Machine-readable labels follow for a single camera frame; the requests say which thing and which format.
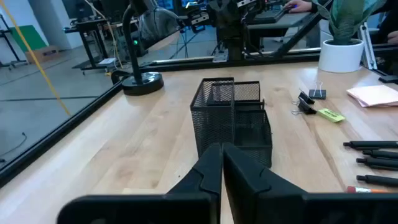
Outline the green panel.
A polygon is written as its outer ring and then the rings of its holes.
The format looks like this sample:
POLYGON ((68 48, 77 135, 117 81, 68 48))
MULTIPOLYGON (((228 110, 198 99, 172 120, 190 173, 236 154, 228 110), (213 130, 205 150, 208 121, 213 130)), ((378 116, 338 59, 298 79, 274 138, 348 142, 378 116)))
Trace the green panel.
MULTIPOLYGON (((36 29, 33 25, 20 26, 19 29, 32 50, 41 49, 41 48, 47 46, 47 44, 41 38, 41 36, 36 31, 36 29)), ((29 50, 25 46, 25 44, 24 44, 23 40, 21 39, 20 35, 18 34, 16 28, 11 27, 10 30, 11 30, 11 34, 12 34, 14 40, 16 41, 17 45, 21 48, 21 50, 23 52, 28 52, 29 50)))

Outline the grey desk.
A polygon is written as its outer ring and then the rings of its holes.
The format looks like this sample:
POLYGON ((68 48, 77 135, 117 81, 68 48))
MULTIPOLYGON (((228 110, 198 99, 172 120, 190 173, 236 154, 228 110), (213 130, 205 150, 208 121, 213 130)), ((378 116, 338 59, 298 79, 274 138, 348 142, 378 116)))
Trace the grey desk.
POLYGON ((263 37, 282 37, 288 28, 300 27, 296 34, 290 40, 284 42, 277 50, 266 55, 267 58, 281 58, 305 36, 321 20, 321 15, 311 12, 302 12, 298 14, 285 13, 279 17, 279 20, 262 20, 259 22, 249 22, 247 25, 248 37, 246 38, 247 47, 250 51, 260 50, 260 40, 263 37))

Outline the black binder clip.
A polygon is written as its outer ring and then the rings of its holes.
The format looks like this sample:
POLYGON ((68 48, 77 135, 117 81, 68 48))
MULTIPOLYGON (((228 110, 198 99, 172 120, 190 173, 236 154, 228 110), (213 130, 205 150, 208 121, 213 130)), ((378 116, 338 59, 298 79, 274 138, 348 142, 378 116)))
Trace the black binder clip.
POLYGON ((326 99, 326 90, 323 89, 323 82, 321 81, 316 81, 315 82, 315 88, 310 89, 308 92, 308 95, 312 99, 316 100, 325 100, 326 99))
POLYGON ((317 111, 315 109, 313 109, 302 98, 298 99, 298 102, 296 103, 296 105, 297 105, 297 109, 291 111, 291 113, 293 115, 298 115, 298 114, 316 114, 317 113, 317 111))
POLYGON ((300 91, 299 96, 297 97, 297 100, 293 100, 292 104, 293 105, 298 105, 300 103, 300 100, 303 100, 309 105, 313 105, 315 103, 314 100, 312 100, 304 91, 300 91))

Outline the pink sticky note pad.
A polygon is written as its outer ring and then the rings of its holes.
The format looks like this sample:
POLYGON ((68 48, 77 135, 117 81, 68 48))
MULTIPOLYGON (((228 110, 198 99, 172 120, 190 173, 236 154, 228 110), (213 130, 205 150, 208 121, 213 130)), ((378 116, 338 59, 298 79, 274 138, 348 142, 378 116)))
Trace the pink sticky note pad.
POLYGON ((385 85, 361 86, 346 92, 362 107, 398 106, 398 91, 385 85))

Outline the cardboard box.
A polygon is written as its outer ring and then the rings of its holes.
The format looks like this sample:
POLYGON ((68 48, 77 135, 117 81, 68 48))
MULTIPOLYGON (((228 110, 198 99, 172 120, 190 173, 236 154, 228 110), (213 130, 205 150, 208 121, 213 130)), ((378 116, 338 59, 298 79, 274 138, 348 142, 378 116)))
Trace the cardboard box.
POLYGON ((32 51, 39 63, 47 62, 59 57, 59 48, 54 45, 42 47, 32 51))

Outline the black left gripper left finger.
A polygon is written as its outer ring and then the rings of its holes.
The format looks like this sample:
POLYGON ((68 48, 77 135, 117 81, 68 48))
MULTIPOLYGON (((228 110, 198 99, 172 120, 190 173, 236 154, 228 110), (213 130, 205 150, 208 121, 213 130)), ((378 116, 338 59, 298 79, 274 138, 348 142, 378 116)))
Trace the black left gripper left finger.
POLYGON ((212 144, 165 194, 86 195, 57 224, 220 224, 222 149, 212 144))

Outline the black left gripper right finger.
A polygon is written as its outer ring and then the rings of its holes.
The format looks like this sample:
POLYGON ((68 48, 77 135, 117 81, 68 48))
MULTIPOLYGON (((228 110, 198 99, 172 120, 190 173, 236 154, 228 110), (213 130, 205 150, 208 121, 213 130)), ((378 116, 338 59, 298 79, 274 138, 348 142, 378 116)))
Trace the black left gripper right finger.
POLYGON ((231 143, 223 154, 235 224, 398 224, 398 194, 310 193, 231 143))

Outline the black background desk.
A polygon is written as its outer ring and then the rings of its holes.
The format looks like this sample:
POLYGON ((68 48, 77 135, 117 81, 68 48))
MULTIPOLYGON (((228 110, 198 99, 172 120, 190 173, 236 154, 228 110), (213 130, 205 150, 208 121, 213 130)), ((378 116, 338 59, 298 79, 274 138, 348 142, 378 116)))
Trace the black background desk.
POLYGON ((105 72, 108 71, 107 65, 100 64, 100 61, 108 58, 108 53, 106 51, 106 47, 100 32, 100 27, 104 25, 105 22, 105 19, 93 19, 84 22, 73 21, 71 22, 71 27, 63 28, 63 32, 65 34, 79 33, 80 38, 83 42, 83 47, 88 56, 88 60, 73 67, 73 69, 80 69, 83 75, 85 75, 85 72, 89 70, 104 70, 105 72), (99 49, 99 55, 97 57, 94 57, 91 53, 90 46, 85 37, 85 34, 93 34, 94 42, 99 49))

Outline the black mesh desk organizer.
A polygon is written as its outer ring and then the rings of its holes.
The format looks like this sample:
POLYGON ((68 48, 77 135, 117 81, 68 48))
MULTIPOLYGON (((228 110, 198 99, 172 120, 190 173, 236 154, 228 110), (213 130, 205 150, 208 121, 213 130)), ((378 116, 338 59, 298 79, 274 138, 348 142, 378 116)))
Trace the black mesh desk organizer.
POLYGON ((190 104, 197 153, 230 142, 264 166, 272 166, 272 133, 258 81, 204 78, 190 104))

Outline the green plant in white pot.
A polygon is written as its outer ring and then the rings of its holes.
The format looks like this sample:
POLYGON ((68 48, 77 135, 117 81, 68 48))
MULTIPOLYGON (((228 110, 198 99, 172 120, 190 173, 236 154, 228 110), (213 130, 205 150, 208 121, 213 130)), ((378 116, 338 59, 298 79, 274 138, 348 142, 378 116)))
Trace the green plant in white pot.
POLYGON ((332 39, 321 44, 318 67, 332 73, 351 73, 359 70, 364 43, 358 37, 359 27, 387 0, 332 0, 329 9, 313 0, 318 12, 328 20, 332 39))

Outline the black pen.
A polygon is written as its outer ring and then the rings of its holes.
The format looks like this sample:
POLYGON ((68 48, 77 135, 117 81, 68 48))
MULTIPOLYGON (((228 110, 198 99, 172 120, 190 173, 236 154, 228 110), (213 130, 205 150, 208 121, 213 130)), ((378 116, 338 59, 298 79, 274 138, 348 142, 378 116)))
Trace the black pen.
POLYGON ((398 149, 398 141, 349 141, 344 142, 343 145, 357 150, 398 149))
POLYGON ((363 181, 368 184, 398 187, 398 179, 392 177, 383 177, 378 175, 357 175, 356 180, 363 181))
POLYGON ((373 158, 398 160, 398 152, 380 151, 380 150, 365 150, 365 151, 363 151, 363 155, 371 156, 373 158))
POLYGON ((373 169, 398 170, 398 161, 395 160, 367 157, 357 158, 356 162, 358 164, 364 164, 373 169))

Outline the silver aluminium bracket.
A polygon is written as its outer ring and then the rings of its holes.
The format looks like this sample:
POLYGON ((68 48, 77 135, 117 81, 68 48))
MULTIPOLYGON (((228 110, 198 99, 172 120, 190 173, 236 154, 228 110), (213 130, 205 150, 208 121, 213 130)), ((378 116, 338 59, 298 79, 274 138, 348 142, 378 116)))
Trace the silver aluminium bracket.
POLYGON ((368 25, 366 22, 359 27, 358 37, 364 43, 363 56, 361 59, 363 66, 369 70, 377 70, 377 62, 373 51, 373 45, 371 42, 368 25))

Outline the person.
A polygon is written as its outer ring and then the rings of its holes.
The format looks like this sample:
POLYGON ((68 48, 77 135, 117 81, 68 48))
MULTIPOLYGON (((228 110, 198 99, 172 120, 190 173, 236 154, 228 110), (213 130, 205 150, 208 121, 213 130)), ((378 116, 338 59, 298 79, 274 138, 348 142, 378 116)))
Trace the person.
POLYGON ((388 43, 388 34, 398 30, 398 0, 387 0, 385 4, 379 9, 375 10, 373 14, 380 12, 387 12, 387 16, 383 20, 379 31, 374 38, 375 44, 388 43))

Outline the black mesh-topped computer box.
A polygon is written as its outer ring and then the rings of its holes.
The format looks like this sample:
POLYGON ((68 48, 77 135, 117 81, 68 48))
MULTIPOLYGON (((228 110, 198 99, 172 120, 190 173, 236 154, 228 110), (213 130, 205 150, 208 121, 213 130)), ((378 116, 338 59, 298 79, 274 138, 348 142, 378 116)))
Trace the black mesh-topped computer box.
MULTIPOLYGON (((115 37, 116 37, 116 43, 118 45, 118 53, 121 60, 123 61, 129 60, 129 51, 122 29, 117 30, 115 37)), ((147 53, 147 50, 144 49, 142 43, 139 41, 138 31, 131 32, 131 39, 133 41, 133 44, 136 46, 136 56, 137 57, 144 56, 147 53)))

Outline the black desk lamp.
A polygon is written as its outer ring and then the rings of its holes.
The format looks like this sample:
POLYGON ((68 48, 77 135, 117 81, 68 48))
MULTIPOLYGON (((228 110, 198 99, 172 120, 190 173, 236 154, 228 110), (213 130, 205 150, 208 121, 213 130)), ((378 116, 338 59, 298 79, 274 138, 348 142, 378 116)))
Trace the black desk lamp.
POLYGON ((122 28, 132 72, 115 70, 111 73, 114 84, 120 83, 123 93, 140 96, 155 92, 164 86, 159 72, 143 72, 138 64, 137 45, 131 37, 131 19, 138 19, 137 39, 147 51, 159 50, 180 36, 183 21, 174 12, 158 6, 155 0, 129 0, 124 11, 122 28))

